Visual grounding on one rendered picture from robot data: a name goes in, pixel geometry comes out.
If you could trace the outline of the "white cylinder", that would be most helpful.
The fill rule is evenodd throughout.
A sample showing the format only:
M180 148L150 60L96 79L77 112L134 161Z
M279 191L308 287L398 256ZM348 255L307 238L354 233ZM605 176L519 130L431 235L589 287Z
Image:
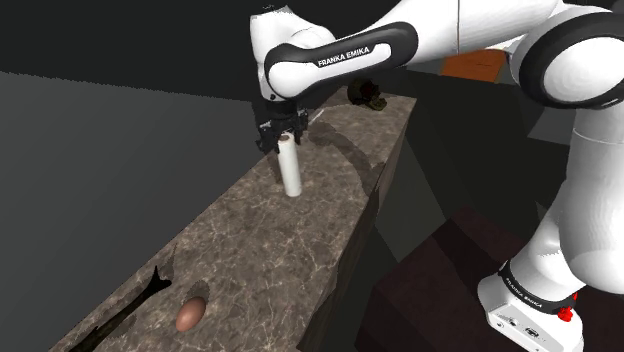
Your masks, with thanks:
M289 197L298 197L302 192L298 163L297 144L294 135L284 132L278 139L278 163L284 190Z

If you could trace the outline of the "dark skull figure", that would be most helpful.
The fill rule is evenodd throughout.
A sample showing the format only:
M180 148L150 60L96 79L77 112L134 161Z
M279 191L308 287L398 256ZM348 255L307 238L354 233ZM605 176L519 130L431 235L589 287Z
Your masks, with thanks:
M364 105L376 111L387 106L387 101L381 97L379 86L369 79L352 81L347 88L347 97L353 105Z

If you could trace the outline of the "brown egg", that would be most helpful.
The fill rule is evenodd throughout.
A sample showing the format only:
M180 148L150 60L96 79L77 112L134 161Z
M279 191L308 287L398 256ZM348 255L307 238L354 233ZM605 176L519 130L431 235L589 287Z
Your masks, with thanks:
M202 297L187 300L177 313L175 327L179 332L186 332L196 326L205 314L206 301Z

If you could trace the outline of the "orange wooden furniture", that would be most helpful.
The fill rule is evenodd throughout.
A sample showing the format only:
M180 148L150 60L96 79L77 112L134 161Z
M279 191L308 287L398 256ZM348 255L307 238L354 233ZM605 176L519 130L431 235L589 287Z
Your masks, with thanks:
M481 82L498 83L509 55L502 50L478 50L444 60L440 74Z

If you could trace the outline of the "black long utensil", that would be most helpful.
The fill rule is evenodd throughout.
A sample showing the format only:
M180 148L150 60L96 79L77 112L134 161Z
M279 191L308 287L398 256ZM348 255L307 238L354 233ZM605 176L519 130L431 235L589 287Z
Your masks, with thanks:
M80 342L70 348L67 352L93 352L97 346L105 340L123 321L128 318L138 307L156 293L169 287L172 281L162 279L159 276L158 267L155 266L148 285L123 309L111 317L101 326L96 326Z

